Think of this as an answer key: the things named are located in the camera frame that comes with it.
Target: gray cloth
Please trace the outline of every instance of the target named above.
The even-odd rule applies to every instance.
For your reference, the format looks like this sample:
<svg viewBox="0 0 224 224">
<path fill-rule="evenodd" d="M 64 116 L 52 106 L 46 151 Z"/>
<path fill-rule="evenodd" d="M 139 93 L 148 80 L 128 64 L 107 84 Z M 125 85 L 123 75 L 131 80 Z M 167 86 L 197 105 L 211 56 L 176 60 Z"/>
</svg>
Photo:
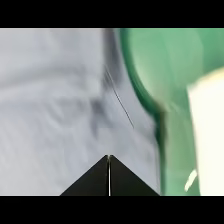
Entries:
<svg viewBox="0 0 224 224">
<path fill-rule="evenodd" d="M 112 29 L 0 29 L 0 195 L 60 195 L 105 154 L 157 192 L 155 124 Z"/>
</svg>

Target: green object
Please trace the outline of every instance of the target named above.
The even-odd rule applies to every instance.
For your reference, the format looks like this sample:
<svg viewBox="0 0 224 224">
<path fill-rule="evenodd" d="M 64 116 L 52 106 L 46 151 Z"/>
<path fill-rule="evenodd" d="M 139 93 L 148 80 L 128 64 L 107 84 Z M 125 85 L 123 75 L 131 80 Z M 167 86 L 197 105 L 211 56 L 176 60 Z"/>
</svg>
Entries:
<svg viewBox="0 0 224 224">
<path fill-rule="evenodd" d="M 224 66 L 224 29 L 124 28 L 122 52 L 144 108 L 158 123 L 162 195 L 200 195 L 186 87 Z"/>
</svg>

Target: gray surface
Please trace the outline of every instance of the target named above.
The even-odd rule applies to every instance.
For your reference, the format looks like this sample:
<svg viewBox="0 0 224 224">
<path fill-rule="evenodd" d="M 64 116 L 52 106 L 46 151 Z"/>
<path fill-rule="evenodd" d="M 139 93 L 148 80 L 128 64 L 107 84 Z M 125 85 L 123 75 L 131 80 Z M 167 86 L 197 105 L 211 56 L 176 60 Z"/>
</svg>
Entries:
<svg viewBox="0 0 224 224">
<path fill-rule="evenodd" d="M 0 29 L 0 195 L 60 195 L 105 154 L 159 192 L 154 126 L 113 30 Z"/>
</svg>

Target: gray fabric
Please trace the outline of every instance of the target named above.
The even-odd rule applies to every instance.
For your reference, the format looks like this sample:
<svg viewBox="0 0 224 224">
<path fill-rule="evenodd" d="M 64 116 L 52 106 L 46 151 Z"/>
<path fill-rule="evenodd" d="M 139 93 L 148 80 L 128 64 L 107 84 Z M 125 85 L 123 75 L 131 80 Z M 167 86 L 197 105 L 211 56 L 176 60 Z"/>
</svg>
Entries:
<svg viewBox="0 0 224 224">
<path fill-rule="evenodd" d="M 0 195 L 60 195 L 105 154 L 160 191 L 119 49 L 112 29 L 0 29 Z"/>
</svg>

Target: green container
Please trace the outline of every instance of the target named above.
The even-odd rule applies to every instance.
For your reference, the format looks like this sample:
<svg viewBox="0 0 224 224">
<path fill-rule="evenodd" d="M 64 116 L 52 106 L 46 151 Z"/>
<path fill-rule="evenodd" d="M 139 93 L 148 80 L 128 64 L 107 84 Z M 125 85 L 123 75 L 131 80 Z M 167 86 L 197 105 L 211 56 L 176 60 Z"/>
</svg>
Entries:
<svg viewBox="0 0 224 224">
<path fill-rule="evenodd" d="M 124 28 L 124 61 L 135 92 L 158 124 L 162 195 L 200 195 L 186 87 L 224 66 L 224 29 Z"/>
</svg>

